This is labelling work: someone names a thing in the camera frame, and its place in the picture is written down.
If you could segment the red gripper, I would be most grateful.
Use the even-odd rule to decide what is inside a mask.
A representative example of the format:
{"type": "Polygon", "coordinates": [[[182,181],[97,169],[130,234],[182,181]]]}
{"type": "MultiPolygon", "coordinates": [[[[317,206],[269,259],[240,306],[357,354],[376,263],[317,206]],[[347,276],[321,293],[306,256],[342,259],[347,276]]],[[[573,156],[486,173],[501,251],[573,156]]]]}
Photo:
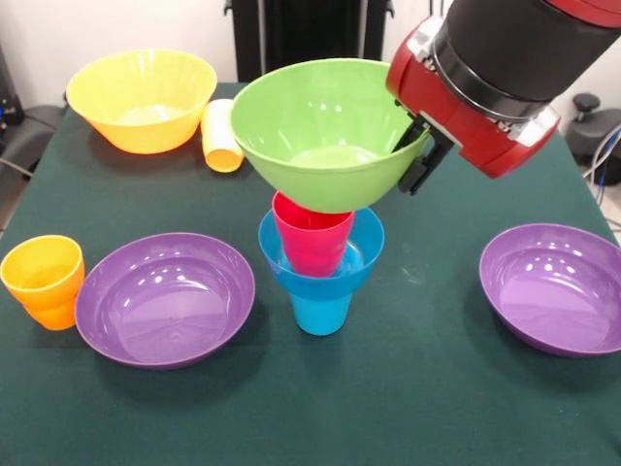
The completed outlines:
{"type": "Polygon", "coordinates": [[[428,17],[404,39],[390,64],[386,87],[412,118],[393,152],[426,143],[434,146],[417,157],[397,187],[414,195],[454,146],[475,168],[497,179],[531,158],[555,132],[559,117],[548,104],[529,116],[513,117],[474,99],[449,77],[455,70],[484,96],[495,91],[460,64],[447,43],[445,20],[428,17]]]}

